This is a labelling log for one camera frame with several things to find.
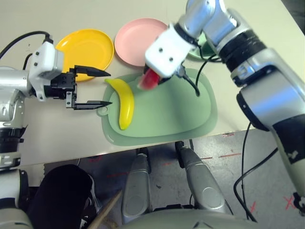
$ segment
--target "banana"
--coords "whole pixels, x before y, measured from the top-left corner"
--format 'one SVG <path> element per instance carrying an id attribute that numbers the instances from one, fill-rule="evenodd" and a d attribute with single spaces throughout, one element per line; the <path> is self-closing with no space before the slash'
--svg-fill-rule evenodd
<path id="1" fill-rule="evenodd" d="M 126 130 L 132 122 L 134 110 L 134 98 L 130 86 L 121 79 L 105 79 L 117 92 L 120 98 L 120 118 L 119 125 L 121 130 Z"/>

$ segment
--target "wooden stick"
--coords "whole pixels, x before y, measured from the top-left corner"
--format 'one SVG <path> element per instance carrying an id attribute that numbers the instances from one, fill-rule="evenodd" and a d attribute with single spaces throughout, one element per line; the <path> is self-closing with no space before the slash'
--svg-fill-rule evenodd
<path id="1" fill-rule="evenodd" d="M 102 211 L 100 211 L 99 214 L 95 217 L 88 229 L 97 229 L 101 225 L 103 219 L 108 215 L 108 213 L 113 208 L 118 199 L 121 197 L 121 195 L 122 190 L 118 191 L 107 203 L 107 205 L 103 207 Z"/>

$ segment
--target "green plate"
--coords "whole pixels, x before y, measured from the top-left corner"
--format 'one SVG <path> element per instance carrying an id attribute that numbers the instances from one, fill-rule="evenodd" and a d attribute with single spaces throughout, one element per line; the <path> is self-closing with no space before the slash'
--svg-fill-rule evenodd
<path id="1" fill-rule="evenodd" d="M 202 33 L 200 35 L 200 37 L 198 39 L 198 44 L 200 46 L 202 46 L 201 50 L 202 50 L 203 57 L 209 57 L 209 56 L 215 54 L 214 51 L 212 50 L 212 48 L 210 47 L 210 45 L 208 44 L 208 42 L 206 42 L 204 33 Z M 199 48 L 196 48 L 194 51 L 190 51 L 189 55 L 196 59 L 201 60 Z"/>
<path id="2" fill-rule="evenodd" d="M 187 69 L 195 81 L 197 70 Z M 107 86 L 103 100 L 112 102 L 97 110 L 102 118 L 104 135 L 118 146 L 134 146 L 178 141 L 203 136 L 216 125 L 217 107 L 208 79 L 201 75 L 198 83 L 201 96 L 183 79 L 172 77 L 151 91 L 137 88 L 141 73 L 119 77 L 126 81 L 134 95 L 134 113 L 126 130 L 119 127 L 120 99 Z"/>

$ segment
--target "black cable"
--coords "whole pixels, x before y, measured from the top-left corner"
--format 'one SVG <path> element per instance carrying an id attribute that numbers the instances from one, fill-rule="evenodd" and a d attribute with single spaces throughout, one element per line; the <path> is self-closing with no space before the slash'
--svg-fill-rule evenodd
<path id="1" fill-rule="evenodd" d="M 198 81 L 199 81 L 199 77 L 200 77 L 200 73 L 202 71 L 202 69 L 205 67 L 205 65 L 209 62 L 210 59 L 212 59 L 214 56 L 216 56 L 216 54 L 210 56 L 203 64 L 202 66 L 200 67 L 199 71 L 198 71 L 198 74 L 197 74 L 197 77 L 196 77 L 196 86 L 198 86 Z"/>
<path id="2" fill-rule="evenodd" d="M 33 53 L 30 53 L 29 55 L 27 55 L 27 57 L 26 57 L 25 60 L 24 60 L 24 64 L 23 64 L 22 70 L 25 70 L 25 69 L 26 69 L 28 60 L 29 60 L 30 56 L 32 56 L 32 55 L 33 55 Z"/>
<path id="3" fill-rule="evenodd" d="M 81 162 L 81 158 L 78 158 L 78 162 L 77 162 L 77 164 L 76 164 L 77 167 L 80 166 L 80 162 Z"/>
<path id="4" fill-rule="evenodd" d="M 244 135 L 244 143 L 243 143 L 243 151 L 242 151 L 242 175 L 244 174 L 244 149 L 245 149 L 248 133 L 249 133 L 249 130 L 250 130 L 250 126 L 251 126 L 251 123 L 249 123 L 249 125 L 247 127 L 247 131 L 246 131 L 246 133 Z M 243 192 L 244 204 L 247 206 L 247 204 L 246 204 L 246 197 L 245 197 L 245 193 L 244 193 L 244 179 L 242 179 L 242 192 Z"/>
<path id="5" fill-rule="evenodd" d="M 200 57 L 201 59 L 203 59 L 204 61 L 208 61 L 208 62 L 214 62 L 214 63 L 222 63 L 222 60 L 220 57 L 217 57 L 217 58 L 212 58 L 212 59 L 206 59 L 203 57 L 203 53 L 202 53 L 202 46 L 200 46 L 199 44 L 197 45 L 198 48 L 199 48 L 199 53 L 200 53 Z"/>
<path id="6" fill-rule="evenodd" d="M 242 205 L 242 207 L 244 208 L 244 210 L 247 212 L 247 214 L 249 215 L 250 219 L 253 222 L 257 222 L 256 219 L 254 218 L 254 216 L 252 215 L 252 213 L 250 212 L 250 210 L 248 209 L 248 207 L 244 204 L 243 200 L 240 198 L 240 196 L 237 193 L 236 187 L 239 184 L 239 182 L 241 182 L 242 179 L 244 179 L 247 175 L 249 175 L 250 173 L 252 173 L 254 170 L 256 170 L 259 166 L 261 166 L 262 164 L 264 164 L 266 161 L 268 161 L 275 153 L 277 152 L 277 148 L 274 149 L 274 151 L 271 152 L 271 154 L 269 154 L 264 160 L 262 160 L 260 163 L 258 163 L 256 166 L 252 167 L 251 169 L 249 169 L 247 172 L 245 172 L 240 178 L 237 179 L 237 181 L 234 183 L 233 186 L 233 191 L 234 194 L 236 196 L 236 198 L 238 199 L 239 203 Z"/>
<path id="7" fill-rule="evenodd" d="M 184 75 L 183 79 L 185 79 L 193 87 L 193 89 L 195 89 L 196 96 L 199 97 L 200 91 L 199 91 L 197 85 L 195 85 L 194 82 L 187 75 Z"/>
<path id="8" fill-rule="evenodd" d="M 44 34 L 45 35 L 45 40 L 50 40 L 50 35 L 45 32 L 45 31 L 34 31 L 34 32 L 28 32 L 24 35 L 21 35 L 20 37 L 17 37 L 16 39 L 14 39 L 12 42 L 10 42 L 1 52 L 0 52 L 0 59 L 4 56 L 4 54 L 17 42 L 21 41 L 22 39 L 32 36 L 32 35 L 36 35 L 36 34 Z"/>
<path id="9" fill-rule="evenodd" d="M 230 207 L 230 205 L 229 205 L 229 203 L 228 203 L 228 201 L 226 199 L 225 199 L 225 204 L 229 208 L 231 214 L 234 215 L 234 213 L 233 213 L 233 211 L 232 211 L 232 209 L 231 209 L 231 207 Z"/>
<path id="10" fill-rule="evenodd" d="M 190 205 L 191 205 L 192 196 L 193 196 L 193 195 L 191 194 L 191 196 L 190 196 Z"/>
<path id="11" fill-rule="evenodd" d="M 192 139 L 190 139 L 190 147 L 191 147 L 191 150 L 194 151 L 194 144 L 193 144 L 193 140 Z"/>

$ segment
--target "pink plate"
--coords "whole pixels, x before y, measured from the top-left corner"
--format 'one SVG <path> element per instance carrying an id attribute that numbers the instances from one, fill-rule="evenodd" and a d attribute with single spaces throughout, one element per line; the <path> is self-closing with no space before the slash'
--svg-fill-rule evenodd
<path id="1" fill-rule="evenodd" d="M 115 37 L 114 47 L 128 64 L 145 66 L 145 51 L 167 29 L 162 21 L 140 18 L 125 24 Z"/>

